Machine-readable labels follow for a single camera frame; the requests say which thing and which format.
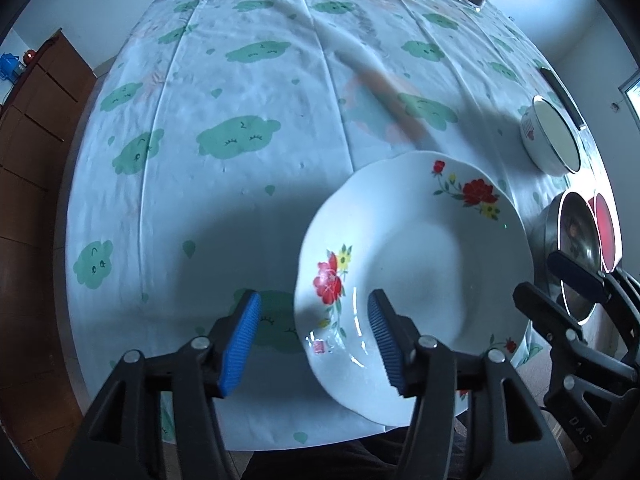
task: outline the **white wall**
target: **white wall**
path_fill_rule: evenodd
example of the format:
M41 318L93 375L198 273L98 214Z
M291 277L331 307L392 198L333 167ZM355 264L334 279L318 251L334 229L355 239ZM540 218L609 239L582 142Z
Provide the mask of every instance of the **white wall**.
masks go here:
M153 0L31 0L14 25L28 44L40 46L60 27L95 68L115 56Z
M625 42L603 10L593 26L559 63L567 86L596 140L611 181L622 229L622 266L640 273L640 131L618 89L638 69Z
M552 65L589 27L600 8L596 0L489 0L511 16Z
M24 40L40 46L62 27L87 63L96 68L115 56L153 0L31 0L15 24ZM595 0L490 0L555 64L584 34Z
M30 48L31 47L27 46L18 33L11 29L6 35L6 38L4 38L2 44L0 44L0 56L2 54L13 54L22 60L22 54ZM12 84L8 80L0 80L0 104L4 103L9 90L11 90L11 86Z

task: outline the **blue gripper pad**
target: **blue gripper pad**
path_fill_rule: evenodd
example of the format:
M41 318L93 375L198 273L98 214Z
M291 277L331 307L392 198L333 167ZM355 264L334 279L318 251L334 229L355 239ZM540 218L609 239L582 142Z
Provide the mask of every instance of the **blue gripper pad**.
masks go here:
M244 308L222 354L222 370L218 379L218 388L223 397L228 396L240 383L244 364L254 342L255 332L260 321L260 294L245 293L236 310Z
M402 373L404 356L388 323L389 316L396 316L396 313L381 289L374 290L369 294L367 313L373 335L380 349L382 362L385 365L389 384L395 387L400 395L403 395L406 389L406 381Z

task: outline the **window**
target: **window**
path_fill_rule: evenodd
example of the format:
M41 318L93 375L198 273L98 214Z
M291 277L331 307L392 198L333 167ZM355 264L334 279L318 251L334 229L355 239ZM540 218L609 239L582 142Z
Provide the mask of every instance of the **window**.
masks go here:
M625 95L626 103L640 128L640 70L620 87L620 91Z

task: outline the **table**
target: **table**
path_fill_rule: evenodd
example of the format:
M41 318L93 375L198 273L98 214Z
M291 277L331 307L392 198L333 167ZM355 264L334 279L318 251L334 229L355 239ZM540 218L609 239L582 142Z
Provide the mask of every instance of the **table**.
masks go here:
M156 0L89 118L68 207L68 309L89 392L123 352L175 351L254 288L256 343L238 389L216 401L227 449L387 430L329 398L300 348L291 305L306 226L354 171L409 150L480 168L528 230L568 185L613 205L588 131L589 164L569 178L527 156L524 110L536 94L557 100L537 66L542 54L491 5ZM529 332L514 363L543 345Z

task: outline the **floral plate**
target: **floral plate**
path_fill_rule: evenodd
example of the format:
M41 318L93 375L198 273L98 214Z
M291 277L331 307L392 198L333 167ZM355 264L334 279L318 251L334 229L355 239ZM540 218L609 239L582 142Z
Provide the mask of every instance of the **floral plate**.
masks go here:
M406 153L359 170L316 213L300 251L296 330L337 402L407 426L414 400L388 383L369 293L384 289L398 314L454 350L513 356L527 319L511 294L532 280L522 222L489 178L441 153Z

